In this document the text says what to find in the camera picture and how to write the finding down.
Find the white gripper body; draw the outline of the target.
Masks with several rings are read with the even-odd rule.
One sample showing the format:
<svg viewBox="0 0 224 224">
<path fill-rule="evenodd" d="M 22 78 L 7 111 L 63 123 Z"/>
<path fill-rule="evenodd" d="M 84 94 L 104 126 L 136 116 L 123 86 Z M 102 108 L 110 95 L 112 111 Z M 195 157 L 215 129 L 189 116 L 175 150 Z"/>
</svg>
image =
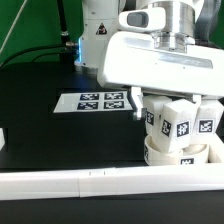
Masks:
<svg viewBox="0 0 224 224">
<path fill-rule="evenodd" d="M 160 50 L 147 34 L 120 31 L 102 52 L 97 79 L 109 88 L 224 97 L 224 50 L 197 45 L 185 53 Z"/>
</svg>

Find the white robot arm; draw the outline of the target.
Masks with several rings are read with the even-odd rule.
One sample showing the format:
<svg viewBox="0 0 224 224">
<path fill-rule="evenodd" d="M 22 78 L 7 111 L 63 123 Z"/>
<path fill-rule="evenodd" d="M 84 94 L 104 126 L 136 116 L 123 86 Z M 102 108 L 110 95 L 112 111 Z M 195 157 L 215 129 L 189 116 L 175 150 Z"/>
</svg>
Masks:
<svg viewBox="0 0 224 224">
<path fill-rule="evenodd" d="M 145 93 L 224 97 L 224 50 L 209 42 L 221 0 L 82 0 L 75 64 L 104 88 L 127 88 L 134 117 Z"/>
</svg>

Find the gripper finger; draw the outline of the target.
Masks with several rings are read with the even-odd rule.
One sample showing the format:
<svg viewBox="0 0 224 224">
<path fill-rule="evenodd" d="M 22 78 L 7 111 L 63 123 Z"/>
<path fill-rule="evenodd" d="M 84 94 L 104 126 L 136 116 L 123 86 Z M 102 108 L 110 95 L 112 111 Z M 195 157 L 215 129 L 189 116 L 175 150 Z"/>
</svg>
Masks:
<svg viewBox="0 0 224 224">
<path fill-rule="evenodd" d="M 144 120 L 146 116 L 146 108 L 143 106 L 143 93 L 141 88 L 132 86 L 129 90 L 128 99 L 134 110 L 134 119 Z"/>
<path fill-rule="evenodd" d="M 193 94 L 191 99 L 192 99 L 192 102 L 197 106 L 199 106 L 202 102 L 202 96 L 201 95 Z"/>
</svg>

